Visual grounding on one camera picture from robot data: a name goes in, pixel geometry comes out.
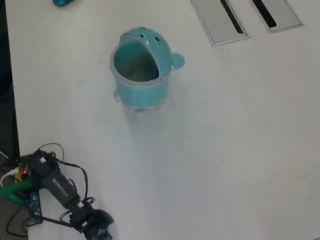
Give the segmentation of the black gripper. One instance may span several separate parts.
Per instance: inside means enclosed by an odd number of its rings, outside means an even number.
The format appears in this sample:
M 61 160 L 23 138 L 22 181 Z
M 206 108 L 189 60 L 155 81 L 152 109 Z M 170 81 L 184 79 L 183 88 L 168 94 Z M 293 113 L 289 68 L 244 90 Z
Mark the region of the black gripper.
M 69 203 L 71 228 L 85 232 L 87 240 L 104 240 L 105 229 L 114 223 L 113 217 L 101 209 L 94 209 L 89 203 L 73 199 Z

